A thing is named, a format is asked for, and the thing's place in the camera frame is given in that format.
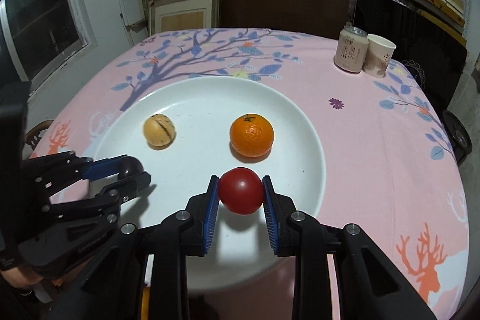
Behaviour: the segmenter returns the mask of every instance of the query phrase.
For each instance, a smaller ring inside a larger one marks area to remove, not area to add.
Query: pink tablecloth
[[[204,75],[244,77],[291,98],[325,151],[318,218],[358,223],[387,253],[439,320],[455,311],[467,269],[469,232],[452,147],[413,77],[392,61],[373,79],[336,68],[337,41],[269,29],[157,34],[99,72],[60,113],[35,154],[93,156],[102,135],[142,96]],[[56,202],[85,196],[70,188]],[[289,319],[293,265],[207,299],[222,320]]]

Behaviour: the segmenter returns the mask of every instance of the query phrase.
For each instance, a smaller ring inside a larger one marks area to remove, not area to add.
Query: orange deer print
[[[417,244],[417,257],[418,257],[418,268],[414,270],[410,265],[410,262],[407,258],[407,243],[410,240],[410,236],[403,238],[402,248],[397,245],[397,251],[402,257],[402,262],[406,266],[410,275],[419,276],[417,282],[420,282],[420,287],[418,293],[423,298],[423,300],[428,303],[428,294],[430,292],[437,293],[440,290],[440,283],[438,282],[438,274],[435,271],[435,266],[442,264],[447,255],[443,255],[443,245],[438,244],[438,236],[435,235],[435,244],[433,248],[430,249],[430,232],[428,230],[428,224],[425,223],[425,231],[420,234]],[[425,256],[427,256],[427,264],[424,264]]]
[[[67,146],[67,140],[70,133],[70,121],[57,124],[54,129],[52,130],[52,134],[50,135],[50,149],[46,153],[47,155],[52,155],[53,153],[57,153],[59,148],[64,148]]]

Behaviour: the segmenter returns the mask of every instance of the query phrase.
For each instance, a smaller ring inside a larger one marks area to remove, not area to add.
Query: mandarin orange
[[[230,142],[235,151],[247,158],[258,158],[268,153],[274,132],[267,119],[258,114],[245,114],[230,127]]]

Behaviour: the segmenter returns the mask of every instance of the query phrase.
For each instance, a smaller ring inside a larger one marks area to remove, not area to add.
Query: tomato
[[[262,181],[248,168],[234,168],[218,181],[218,196],[229,211],[252,214],[263,203]]]

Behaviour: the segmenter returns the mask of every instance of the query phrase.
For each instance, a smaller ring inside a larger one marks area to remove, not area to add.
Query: purple flower print
[[[339,99],[336,99],[336,98],[330,98],[328,100],[328,102],[330,102],[330,104],[335,108],[335,109],[343,109],[344,107],[344,104],[341,100]]]

